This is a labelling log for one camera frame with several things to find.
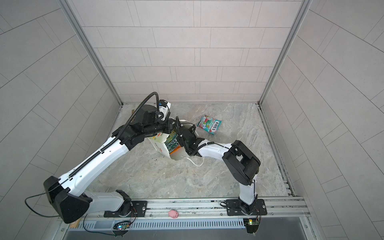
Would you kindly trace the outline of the white paper gift bag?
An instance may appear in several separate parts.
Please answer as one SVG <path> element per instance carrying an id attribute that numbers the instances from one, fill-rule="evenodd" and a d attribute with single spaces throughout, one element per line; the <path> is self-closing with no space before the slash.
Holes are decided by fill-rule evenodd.
<path id="1" fill-rule="evenodd" d="M 189 123 L 185 120 L 181 120 L 181 125 L 187 128 L 191 126 L 195 126 L 194 124 Z M 175 161 L 188 159 L 196 167 L 200 167 L 205 161 L 205 158 L 203 158 L 200 164 L 196 164 L 190 158 L 190 156 L 186 153 L 185 148 L 181 147 L 180 144 L 178 143 L 175 129 L 170 134 L 159 133 L 154 137 L 150 137 L 149 141 L 157 152 L 161 153 L 162 155 L 164 155 L 169 159 L 172 159 Z"/>

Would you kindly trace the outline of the teal mint candy bag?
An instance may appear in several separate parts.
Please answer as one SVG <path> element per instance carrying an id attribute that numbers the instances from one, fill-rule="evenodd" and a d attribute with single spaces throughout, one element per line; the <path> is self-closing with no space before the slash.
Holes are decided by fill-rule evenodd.
<path id="1" fill-rule="evenodd" d="M 215 135 L 221 123 L 221 120 L 217 120 L 215 118 L 204 115 L 198 122 L 198 127 L 212 135 Z"/>

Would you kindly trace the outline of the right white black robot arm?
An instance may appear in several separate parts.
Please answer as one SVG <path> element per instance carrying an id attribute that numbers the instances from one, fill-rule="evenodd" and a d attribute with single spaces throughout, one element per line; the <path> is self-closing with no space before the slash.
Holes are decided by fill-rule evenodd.
<path id="1" fill-rule="evenodd" d="M 241 141 L 232 144 L 219 144 L 204 138 L 198 138 L 193 128 L 177 126 L 175 128 L 179 144 L 189 156 L 222 160 L 240 186 L 239 209 L 245 215 L 260 212 L 257 204 L 256 178 L 261 161 Z"/>

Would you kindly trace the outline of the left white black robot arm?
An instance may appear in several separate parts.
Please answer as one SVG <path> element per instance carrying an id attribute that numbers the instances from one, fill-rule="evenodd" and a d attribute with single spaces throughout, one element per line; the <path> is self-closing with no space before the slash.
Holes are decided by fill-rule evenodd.
<path id="1" fill-rule="evenodd" d="M 115 130 L 88 159 L 59 178 L 51 176 L 45 180 L 44 188 L 49 203 L 66 224 L 88 213 L 107 212 L 114 217 L 131 214 L 132 200 L 124 191 L 93 193 L 86 189 L 108 166 L 145 138 L 158 133 L 169 134 L 173 130 L 170 108 L 171 103 L 165 100 L 156 106 L 143 105 L 131 123 Z"/>

